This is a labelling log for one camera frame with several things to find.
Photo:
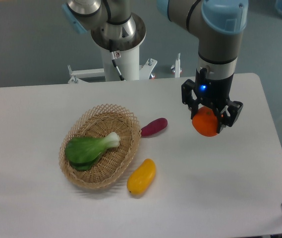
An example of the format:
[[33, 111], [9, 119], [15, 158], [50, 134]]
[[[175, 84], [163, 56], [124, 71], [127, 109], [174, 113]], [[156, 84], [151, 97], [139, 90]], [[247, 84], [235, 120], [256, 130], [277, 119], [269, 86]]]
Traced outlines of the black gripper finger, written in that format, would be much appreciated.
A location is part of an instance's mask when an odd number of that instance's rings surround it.
[[189, 110], [191, 111], [191, 119], [194, 118], [194, 116], [197, 114], [198, 106], [200, 104], [199, 99], [193, 98], [193, 96], [196, 96], [195, 86], [195, 82], [191, 79], [187, 79], [181, 86], [182, 103], [187, 105]]
[[216, 117], [218, 121], [217, 133], [219, 134], [225, 127], [232, 127], [237, 121], [243, 108], [240, 101], [226, 100], [224, 104], [216, 108]]

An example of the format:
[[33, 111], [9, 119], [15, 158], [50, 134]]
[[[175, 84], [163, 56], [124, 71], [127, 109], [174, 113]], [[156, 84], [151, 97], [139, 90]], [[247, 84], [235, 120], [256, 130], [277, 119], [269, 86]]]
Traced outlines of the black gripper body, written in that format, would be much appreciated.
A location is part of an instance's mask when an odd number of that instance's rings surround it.
[[217, 108], [224, 108], [229, 100], [233, 74], [220, 80], [208, 79], [206, 70], [196, 71], [194, 92], [198, 99], [203, 99], [203, 105], [213, 103]]

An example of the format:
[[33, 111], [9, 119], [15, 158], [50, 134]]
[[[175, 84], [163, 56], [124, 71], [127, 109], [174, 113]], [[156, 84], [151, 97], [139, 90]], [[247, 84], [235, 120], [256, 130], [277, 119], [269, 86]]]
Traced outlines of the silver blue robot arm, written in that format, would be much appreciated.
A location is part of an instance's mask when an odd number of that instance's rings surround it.
[[[229, 97], [243, 31], [246, 0], [159, 0], [157, 9], [199, 40], [195, 80], [181, 87], [191, 116], [203, 105], [217, 119], [217, 132], [233, 126], [243, 104]], [[90, 31], [102, 53], [107, 81], [139, 80], [139, 47], [146, 36], [143, 20], [128, 0], [67, 0], [62, 10], [78, 33]]]

